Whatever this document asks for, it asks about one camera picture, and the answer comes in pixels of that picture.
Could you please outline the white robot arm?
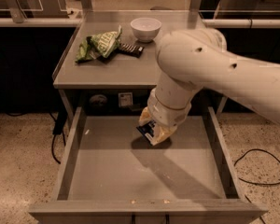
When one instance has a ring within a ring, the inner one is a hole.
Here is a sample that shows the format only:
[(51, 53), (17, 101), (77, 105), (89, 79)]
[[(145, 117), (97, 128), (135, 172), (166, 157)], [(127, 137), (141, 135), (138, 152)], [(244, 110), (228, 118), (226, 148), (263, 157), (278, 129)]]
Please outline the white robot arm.
[(280, 64), (227, 51), (220, 31), (173, 31), (157, 44), (156, 61), (161, 75), (139, 118), (139, 130), (151, 145), (176, 131), (203, 88), (280, 125)]

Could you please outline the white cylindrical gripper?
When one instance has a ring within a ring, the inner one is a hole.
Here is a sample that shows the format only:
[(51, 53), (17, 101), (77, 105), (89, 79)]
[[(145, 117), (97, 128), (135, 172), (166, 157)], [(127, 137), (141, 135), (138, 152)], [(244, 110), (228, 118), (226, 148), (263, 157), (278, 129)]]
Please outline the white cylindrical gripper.
[(138, 120), (143, 126), (152, 119), (158, 123), (153, 128), (152, 146), (165, 141), (183, 123), (191, 109), (192, 96), (187, 91), (164, 91), (154, 88)]

